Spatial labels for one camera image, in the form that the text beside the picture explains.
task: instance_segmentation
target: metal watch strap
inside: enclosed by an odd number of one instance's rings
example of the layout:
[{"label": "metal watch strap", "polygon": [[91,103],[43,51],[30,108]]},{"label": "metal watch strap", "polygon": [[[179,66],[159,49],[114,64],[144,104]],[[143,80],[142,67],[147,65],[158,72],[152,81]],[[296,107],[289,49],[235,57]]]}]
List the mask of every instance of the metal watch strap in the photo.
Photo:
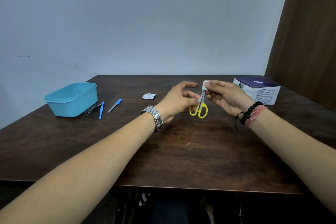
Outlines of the metal watch strap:
[{"label": "metal watch strap", "polygon": [[158,130],[160,130],[160,128],[161,128],[162,125],[163,125],[163,121],[162,121],[162,119],[161,119],[161,115],[160,115],[160,113],[158,112],[158,110],[155,109],[153,106],[150,105],[149,107],[143,109],[143,110],[141,111],[140,115],[143,114],[143,113],[145,113],[145,112],[149,112],[149,113],[150,113],[151,115],[153,115],[153,117],[154,117],[155,124],[156,124],[154,133],[157,132]]}]

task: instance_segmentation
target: person's left hand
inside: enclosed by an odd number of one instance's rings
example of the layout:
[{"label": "person's left hand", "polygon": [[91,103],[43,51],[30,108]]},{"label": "person's left hand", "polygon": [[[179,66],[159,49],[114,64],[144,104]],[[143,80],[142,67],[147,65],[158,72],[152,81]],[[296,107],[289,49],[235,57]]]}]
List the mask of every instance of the person's left hand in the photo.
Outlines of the person's left hand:
[{"label": "person's left hand", "polygon": [[191,111],[196,110],[196,106],[199,104],[198,99],[200,95],[184,88],[196,88],[196,82],[181,82],[178,85],[171,88],[168,94],[158,103],[155,108],[161,115],[163,123],[170,122],[175,115],[180,112],[188,112],[191,106]]}]

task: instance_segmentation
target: person's left arm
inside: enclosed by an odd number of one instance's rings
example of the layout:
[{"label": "person's left arm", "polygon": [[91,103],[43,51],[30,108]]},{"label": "person's left arm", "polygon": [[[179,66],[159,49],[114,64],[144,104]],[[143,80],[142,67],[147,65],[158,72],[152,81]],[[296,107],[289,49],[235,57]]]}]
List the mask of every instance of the person's left arm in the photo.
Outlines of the person's left arm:
[{"label": "person's left arm", "polygon": [[[155,106],[164,123],[200,98],[181,82]],[[113,134],[50,171],[0,211],[0,223],[81,223],[113,186],[129,160],[154,132],[145,112]]]}]

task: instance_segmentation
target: floor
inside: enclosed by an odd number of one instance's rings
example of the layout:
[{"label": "floor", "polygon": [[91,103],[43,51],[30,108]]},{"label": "floor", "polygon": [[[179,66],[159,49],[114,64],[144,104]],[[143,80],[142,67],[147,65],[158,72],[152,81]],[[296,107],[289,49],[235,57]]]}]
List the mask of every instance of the floor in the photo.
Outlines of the floor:
[{"label": "floor", "polygon": [[[20,195],[25,188],[0,187],[0,209]],[[336,216],[311,195],[262,195],[212,197],[215,223],[336,223]],[[115,223],[117,200],[109,192],[82,224]]]}]

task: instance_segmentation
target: black and white striped object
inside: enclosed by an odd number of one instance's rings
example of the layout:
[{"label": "black and white striped object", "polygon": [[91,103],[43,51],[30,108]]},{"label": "black and white striped object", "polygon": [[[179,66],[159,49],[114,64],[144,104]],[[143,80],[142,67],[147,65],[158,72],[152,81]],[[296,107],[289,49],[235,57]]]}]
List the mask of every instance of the black and white striped object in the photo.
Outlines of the black and white striped object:
[{"label": "black and white striped object", "polygon": [[140,201],[139,201],[139,206],[143,206],[145,205],[145,203],[147,202],[147,200],[149,199],[150,194],[147,193],[142,193],[141,197],[140,197]]}]

